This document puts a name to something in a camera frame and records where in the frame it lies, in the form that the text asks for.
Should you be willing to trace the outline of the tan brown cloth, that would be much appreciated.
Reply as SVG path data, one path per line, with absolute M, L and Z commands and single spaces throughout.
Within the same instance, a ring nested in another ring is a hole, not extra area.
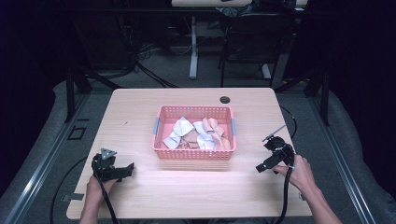
M 192 130 L 189 133 L 185 134 L 181 137 L 178 148 L 189 148 L 189 149 L 198 149 L 199 144 L 197 141 L 198 132 L 196 130 Z

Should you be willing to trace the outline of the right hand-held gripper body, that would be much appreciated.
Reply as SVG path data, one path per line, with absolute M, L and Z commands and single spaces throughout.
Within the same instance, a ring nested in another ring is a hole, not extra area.
M 275 157 L 275 161 L 280 163 L 283 161 L 285 164 L 292 164 L 294 159 L 294 150 L 293 147 L 286 143 L 285 140 L 279 136 L 276 136 L 276 133 L 282 130 L 284 126 L 281 126 L 273 133 L 270 133 L 263 139 L 264 146 L 272 152 L 272 156 Z

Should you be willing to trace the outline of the person's right hand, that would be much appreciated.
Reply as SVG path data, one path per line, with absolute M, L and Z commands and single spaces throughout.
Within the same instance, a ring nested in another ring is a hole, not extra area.
M 302 194 L 307 195 L 316 184 L 315 179 L 306 158 L 301 155 L 294 155 L 294 164 L 288 166 L 276 165 L 273 170 L 282 175 L 286 175 L 291 169 L 290 183 L 295 186 Z

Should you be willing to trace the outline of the pink plastic basket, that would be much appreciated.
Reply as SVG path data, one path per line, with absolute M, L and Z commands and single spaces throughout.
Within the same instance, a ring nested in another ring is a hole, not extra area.
M 225 131 L 224 137 L 231 143 L 230 150 L 168 148 L 163 139 L 173 131 L 174 124 L 181 117 L 192 125 L 203 118 L 213 118 Z M 228 160 L 236 150 L 236 128 L 233 111 L 228 106 L 218 105 L 163 105 L 160 107 L 153 130 L 152 148 L 161 159 L 172 160 Z

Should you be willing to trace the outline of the white desk leg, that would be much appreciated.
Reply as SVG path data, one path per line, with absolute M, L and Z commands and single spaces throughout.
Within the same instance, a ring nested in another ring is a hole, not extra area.
M 198 68 L 198 51 L 197 51 L 197 35 L 196 35 L 196 20 L 191 18 L 191 65 L 190 65 L 190 79 L 197 78 Z

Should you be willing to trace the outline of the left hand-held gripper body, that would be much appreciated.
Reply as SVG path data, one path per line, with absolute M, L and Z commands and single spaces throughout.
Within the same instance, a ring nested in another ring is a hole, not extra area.
M 118 179 L 117 171 L 114 167 L 116 151 L 101 148 L 101 152 L 92 158 L 93 175 L 102 182 Z

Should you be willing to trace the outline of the beige cloth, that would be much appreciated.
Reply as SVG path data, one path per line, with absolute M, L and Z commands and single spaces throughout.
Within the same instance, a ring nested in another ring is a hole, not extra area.
M 215 149 L 218 150 L 230 150 L 231 143 L 224 137 L 225 131 L 219 126 L 216 119 L 203 118 L 203 126 L 206 133 L 210 134 L 214 143 Z

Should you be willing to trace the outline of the person's left hand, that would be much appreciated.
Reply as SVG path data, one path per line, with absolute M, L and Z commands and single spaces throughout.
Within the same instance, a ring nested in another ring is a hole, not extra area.
M 97 178 L 92 175 L 87 184 L 85 203 L 90 205 L 101 204 L 104 199 L 102 188 L 105 188 L 106 193 L 109 193 L 116 182 L 116 179 L 111 179 L 100 184 Z

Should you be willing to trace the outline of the black metal stand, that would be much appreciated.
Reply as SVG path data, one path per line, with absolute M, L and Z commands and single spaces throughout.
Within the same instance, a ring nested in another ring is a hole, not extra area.
M 69 122 L 74 117 L 76 112 L 75 102 L 75 88 L 82 94 L 90 94 L 92 85 L 89 83 L 88 78 L 91 77 L 100 83 L 108 86 L 112 90 L 120 89 L 120 85 L 100 76 L 98 73 L 84 67 L 76 67 L 69 70 L 66 75 L 66 102 L 67 102 L 67 115 L 65 122 Z
M 329 126 L 328 108 L 330 96 L 330 76 L 325 68 L 315 68 L 301 77 L 295 77 L 286 84 L 275 88 L 275 92 L 283 92 L 297 85 L 303 80 L 308 80 L 308 84 L 304 89 L 306 97 L 314 97 L 318 91 L 320 94 L 319 115 L 326 126 Z

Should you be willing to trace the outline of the white cloth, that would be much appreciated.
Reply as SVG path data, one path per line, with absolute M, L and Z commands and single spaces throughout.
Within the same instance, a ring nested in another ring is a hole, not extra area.
M 181 117 L 176 121 L 173 127 L 173 136 L 182 137 L 187 133 L 191 132 L 194 126 L 184 117 Z
M 171 149 L 176 149 L 180 144 L 181 137 L 175 132 L 171 132 L 168 137 L 163 139 L 163 143 Z
M 200 149 L 214 149 L 215 142 L 213 140 L 213 131 L 206 131 L 204 124 L 201 121 L 195 121 L 193 123 L 195 131 L 198 132 L 197 143 Z

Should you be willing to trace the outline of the aluminium floor rail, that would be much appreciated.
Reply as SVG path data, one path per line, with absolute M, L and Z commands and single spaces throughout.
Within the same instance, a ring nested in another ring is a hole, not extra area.
M 378 224 L 366 200 L 363 197 L 361 188 L 357 184 L 353 174 L 350 171 L 350 168 L 347 164 L 344 154 L 342 153 L 342 150 L 339 144 L 337 143 L 335 136 L 332 132 L 332 127 L 327 126 L 325 122 L 322 120 L 322 117 L 319 113 L 319 103 L 317 102 L 316 99 L 311 97 L 307 98 L 307 102 L 309 103 L 311 109 L 313 110 L 314 117 L 330 145 L 330 153 L 332 155 L 332 159 L 335 163 L 339 175 L 343 180 L 343 183 L 346 187 L 346 191 L 355 207 L 355 210 L 358 214 L 358 217 L 361 220 L 361 223 Z
M 81 95 L 64 122 L 64 100 L 55 103 L 32 150 L 0 199 L 0 224 L 77 224 L 66 215 L 95 132 L 94 97 Z

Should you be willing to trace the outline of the black chair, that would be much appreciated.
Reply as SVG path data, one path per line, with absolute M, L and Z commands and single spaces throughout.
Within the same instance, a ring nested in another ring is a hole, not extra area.
M 231 18 L 219 58 L 220 86 L 226 79 L 226 63 L 255 63 L 260 71 L 265 64 L 271 64 L 272 86 L 280 53 L 293 26 L 294 19 L 279 12 L 253 12 Z

